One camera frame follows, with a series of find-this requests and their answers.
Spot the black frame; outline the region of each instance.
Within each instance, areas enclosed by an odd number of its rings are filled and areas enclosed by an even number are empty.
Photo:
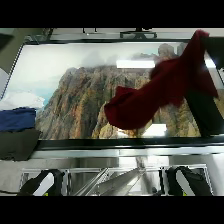
[[[190,39],[80,39],[80,40],[46,40],[28,41],[20,48],[10,78],[19,55],[25,45],[67,44],[67,43],[121,43],[121,42],[184,42]],[[144,148],[178,148],[222,146],[224,136],[214,137],[159,137],[159,138],[123,138],[123,139],[68,139],[68,140],[38,140],[34,151],[51,150],[103,150],[103,149],[144,149]]]

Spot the sky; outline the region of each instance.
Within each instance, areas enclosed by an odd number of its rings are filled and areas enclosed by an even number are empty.
[[[133,54],[157,54],[161,42],[69,43],[25,45],[17,61],[7,92],[28,91],[45,98],[45,105],[69,68],[94,67],[129,59]],[[180,43],[169,43],[176,47]]]

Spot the red cloth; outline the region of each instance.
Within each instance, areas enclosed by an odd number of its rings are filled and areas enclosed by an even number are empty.
[[[115,97],[104,107],[109,123],[123,130],[144,127],[160,107],[169,103],[180,106],[189,88],[218,97],[200,41],[200,37],[207,36],[208,33],[197,30],[183,54],[157,64],[152,80],[141,89],[118,86]]]

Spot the blue cloth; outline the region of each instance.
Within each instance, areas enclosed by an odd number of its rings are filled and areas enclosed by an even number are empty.
[[[21,131],[35,126],[36,110],[18,108],[0,111],[0,131]]]

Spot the mountain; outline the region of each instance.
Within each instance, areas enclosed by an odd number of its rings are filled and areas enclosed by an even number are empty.
[[[168,44],[161,44],[158,53],[159,56],[140,53],[133,58],[161,61],[177,57]],[[42,131],[41,139],[118,138],[118,129],[106,119],[104,105],[115,95],[117,86],[138,89],[149,82],[149,72],[118,69],[114,65],[68,69],[44,110],[37,114],[36,129]],[[160,108],[141,130],[123,132],[128,137],[141,136],[152,122],[165,123],[168,136],[200,136],[186,101],[180,108]]]

